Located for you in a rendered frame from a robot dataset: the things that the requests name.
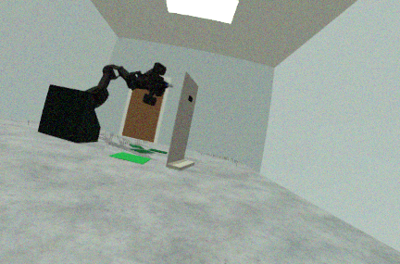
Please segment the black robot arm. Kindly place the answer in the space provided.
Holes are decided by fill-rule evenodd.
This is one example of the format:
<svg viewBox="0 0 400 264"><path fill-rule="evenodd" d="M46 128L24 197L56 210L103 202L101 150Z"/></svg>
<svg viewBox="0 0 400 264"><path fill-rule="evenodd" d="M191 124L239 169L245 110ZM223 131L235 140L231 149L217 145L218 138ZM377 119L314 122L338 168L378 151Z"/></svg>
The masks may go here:
<svg viewBox="0 0 400 264"><path fill-rule="evenodd" d="M106 88L109 85L110 81L118 77L118 76L116 77L114 69L118 70L119 76L123 78L123 80L128 84L128 88L132 90L142 89L139 85L139 80L143 76L145 77L151 76L153 78L154 75L153 69L150 69L145 74L141 74L142 73L141 71L128 72L122 66L116 66L114 64L104 66L102 70L103 76L100 82L98 83L98 86L95 86L91 89L88 89L87 91L84 91L84 92L90 92L90 97L93 101L94 108L99 108L108 99L109 92L107 91ZM136 78L136 74L138 78Z"/></svg>

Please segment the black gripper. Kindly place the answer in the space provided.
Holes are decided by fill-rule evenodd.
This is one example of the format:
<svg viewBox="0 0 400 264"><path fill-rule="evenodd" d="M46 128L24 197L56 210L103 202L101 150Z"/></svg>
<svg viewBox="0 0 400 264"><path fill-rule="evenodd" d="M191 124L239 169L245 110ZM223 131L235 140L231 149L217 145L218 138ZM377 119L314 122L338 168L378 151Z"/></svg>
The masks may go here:
<svg viewBox="0 0 400 264"><path fill-rule="evenodd" d="M151 106L155 106L156 105L156 97L153 97L153 95L159 94L161 90L166 89L168 86L167 85L158 85L158 83L161 84L167 84L167 82L164 82L164 78L161 77L163 75L165 75L167 68L163 65L161 65L160 63L155 63L153 71L154 71L154 75L153 78L151 76L149 77L145 77L143 76L140 80L139 80L139 85L142 89L147 90L147 92L149 92L149 94L145 94L144 95L144 99L143 101ZM161 75L161 76L160 76Z"/></svg>

